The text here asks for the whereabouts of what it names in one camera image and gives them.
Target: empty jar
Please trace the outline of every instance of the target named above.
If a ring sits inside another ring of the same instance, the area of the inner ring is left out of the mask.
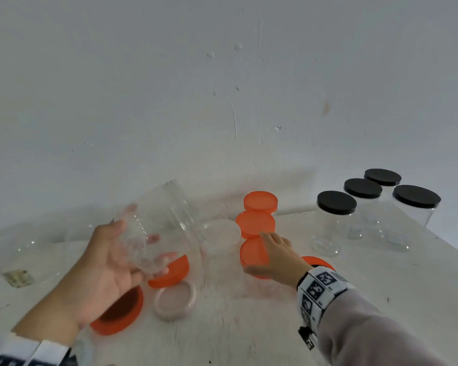
[[[387,210],[382,238],[386,243],[408,250],[416,239],[420,239],[441,198],[431,190],[413,185],[397,186],[392,196],[393,205]],[[410,224],[409,219],[419,225]]]
[[[400,180],[402,180],[402,177],[398,173],[381,168],[367,169],[363,177],[376,182],[382,187],[381,202],[390,201],[392,199],[394,188],[400,184]]]
[[[117,219],[127,227],[119,237],[136,266],[157,273],[205,241],[194,216],[177,181],[169,181],[122,209]]]
[[[344,182],[344,191],[356,200],[356,211],[353,222],[348,229],[348,239],[362,239],[367,229],[379,225],[377,202],[382,193],[382,187],[369,179],[350,178]]]
[[[336,256],[341,252],[338,241],[346,239],[356,200],[341,191],[323,191],[317,204],[312,248],[320,255]]]

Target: small label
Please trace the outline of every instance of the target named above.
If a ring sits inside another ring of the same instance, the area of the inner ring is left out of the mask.
[[[34,278],[26,270],[4,272],[3,277],[12,287],[24,287],[34,283]]]

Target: white wall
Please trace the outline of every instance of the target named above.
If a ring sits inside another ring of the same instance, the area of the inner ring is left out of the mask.
[[[304,209],[370,167],[458,248],[458,0],[0,0],[0,228],[170,178]]]

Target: sleeve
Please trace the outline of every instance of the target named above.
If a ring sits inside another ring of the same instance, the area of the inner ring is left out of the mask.
[[[319,350],[333,366],[447,365],[326,267],[314,268],[303,278],[298,306],[310,340],[317,339]]]
[[[0,336],[0,366],[71,365],[70,352],[67,346],[47,340],[37,342],[14,333]]]

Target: table surface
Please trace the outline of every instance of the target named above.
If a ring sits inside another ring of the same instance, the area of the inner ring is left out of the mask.
[[[276,218],[276,231],[290,239],[301,255],[316,256],[309,246],[312,217],[313,212],[307,212]],[[71,265],[86,242],[65,244]],[[458,365],[458,250],[430,231],[408,252],[367,240],[341,246],[339,256],[322,258],[384,314]],[[295,291],[242,274],[237,259],[237,252],[232,252],[233,264],[225,266],[226,271],[215,272],[212,265],[205,275],[206,261],[192,265],[188,279],[197,284],[199,296],[183,320],[158,319],[152,310],[154,291],[143,287],[144,308],[126,330],[109,337],[84,330],[82,336],[91,337],[95,345],[95,364],[316,364],[297,333],[302,320]],[[58,279],[13,289],[0,278],[0,332],[9,331]]]

